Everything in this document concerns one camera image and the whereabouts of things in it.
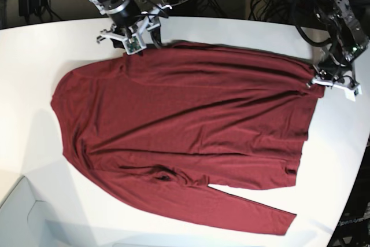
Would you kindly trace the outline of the dark red long-sleeve t-shirt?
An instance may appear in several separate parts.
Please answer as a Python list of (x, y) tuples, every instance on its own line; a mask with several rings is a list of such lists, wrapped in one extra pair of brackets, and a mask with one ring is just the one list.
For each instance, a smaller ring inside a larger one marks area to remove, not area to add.
[(296, 183), (324, 88), (290, 57), (178, 43), (68, 72), (51, 107), (64, 157), (136, 209), (210, 227), (285, 235), (293, 213), (215, 189)]

